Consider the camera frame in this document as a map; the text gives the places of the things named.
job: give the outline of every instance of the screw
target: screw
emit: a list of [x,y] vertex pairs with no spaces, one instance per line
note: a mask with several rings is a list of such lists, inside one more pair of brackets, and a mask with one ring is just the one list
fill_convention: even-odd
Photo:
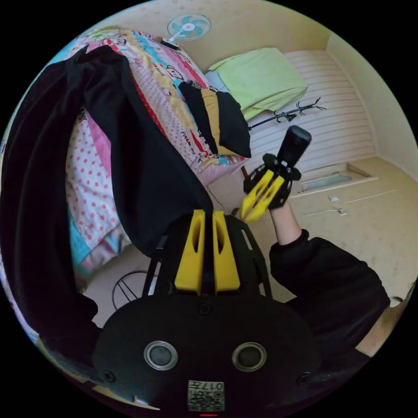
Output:
[[310,372],[305,372],[305,373],[302,373],[298,378],[297,378],[297,384],[299,385],[299,386],[302,386],[302,385],[304,385],[305,383],[306,383],[306,381],[308,380],[308,378],[309,378],[309,376],[310,376]]
[[209,315],[212,312],[212,307],[204,302],[199,305],[199,313],[203,316]]
[[116,379],[115,375],[110,370],[105,370],[104,371],[104,378],[109,383],[113,383],[115,381],[115,379]]

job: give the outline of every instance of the black jacket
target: black jacket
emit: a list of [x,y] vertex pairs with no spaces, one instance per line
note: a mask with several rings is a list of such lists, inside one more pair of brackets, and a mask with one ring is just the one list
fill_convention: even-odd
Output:
[[206,190],[148,115],[126,57],[87,47],[49,65],[29,89],[6,144],[0,247],[7,280],[45,345],[91,362],[97,305],[74,283],[65,160],[82,106],[111,142],[115,206],[132,243],[151,256],[168,225],[194,209],[213,211]]

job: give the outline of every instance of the person's arm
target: person's arm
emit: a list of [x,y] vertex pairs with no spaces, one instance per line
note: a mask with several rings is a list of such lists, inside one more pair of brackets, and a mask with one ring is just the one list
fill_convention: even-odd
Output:
[[276,231],[277,242],[287,245],[296,241],[302,234],[302,229],[296,221],[292,208],[288,202],[283,207],[270,211]]

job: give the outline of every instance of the electric fan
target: electric fan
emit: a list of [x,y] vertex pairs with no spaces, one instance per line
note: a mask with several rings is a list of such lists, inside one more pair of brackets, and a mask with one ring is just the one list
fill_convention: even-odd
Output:
[[195,40],[208,33],[211,28],[210,20],[202,14],[184,14],[175,17],[167,26],[170,39],[163,39],[161,43],[173,49],[180,46],[175,43],[177,38]]

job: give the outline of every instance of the window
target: window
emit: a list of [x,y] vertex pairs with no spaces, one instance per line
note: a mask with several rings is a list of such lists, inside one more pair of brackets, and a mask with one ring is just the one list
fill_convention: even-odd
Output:
[[376,180],[351,163],[341,163],[302,173],[302,178],[293,183],[290,197],[332,190],[369,180]]
[[352,179],[353,178],[349,175],[334,175],[332,177],[326,177],[324,179],[306,182],[303,184],[303,186],[304,186],[304,190],[306,191],[306,190],[317,189],[318,187],[331,186],[334,184],[347,182]]

